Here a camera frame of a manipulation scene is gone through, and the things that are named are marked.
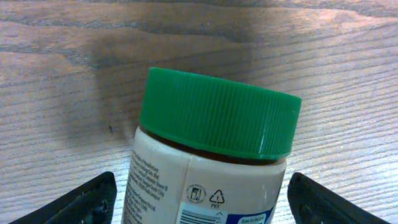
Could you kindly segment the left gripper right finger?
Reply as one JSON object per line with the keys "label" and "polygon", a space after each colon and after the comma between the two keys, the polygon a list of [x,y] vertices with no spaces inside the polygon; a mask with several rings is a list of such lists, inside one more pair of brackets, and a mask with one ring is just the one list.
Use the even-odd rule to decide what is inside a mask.
{"label": "left gripper right finger", "polygon": [[299,224],[389,224],[299,172],[290,179],[287,198]]}

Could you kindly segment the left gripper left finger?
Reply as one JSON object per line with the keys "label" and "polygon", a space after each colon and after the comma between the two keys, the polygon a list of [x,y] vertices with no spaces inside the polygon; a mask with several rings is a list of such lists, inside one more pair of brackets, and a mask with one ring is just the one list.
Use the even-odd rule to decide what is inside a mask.
{"label": "left gripper left finger", "polygon": [[10,224],[110,224],[116,196],[114,174],[103,172]]}

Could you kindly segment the green-lid seasoning jar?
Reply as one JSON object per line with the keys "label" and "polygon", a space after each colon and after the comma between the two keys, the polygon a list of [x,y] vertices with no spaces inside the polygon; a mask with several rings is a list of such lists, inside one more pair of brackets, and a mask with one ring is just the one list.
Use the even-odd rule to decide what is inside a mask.
{"label": "green-lid seasoning jar", "polygon": [[123,223],[270,223],[300,106],[285,93],[150,68]]}

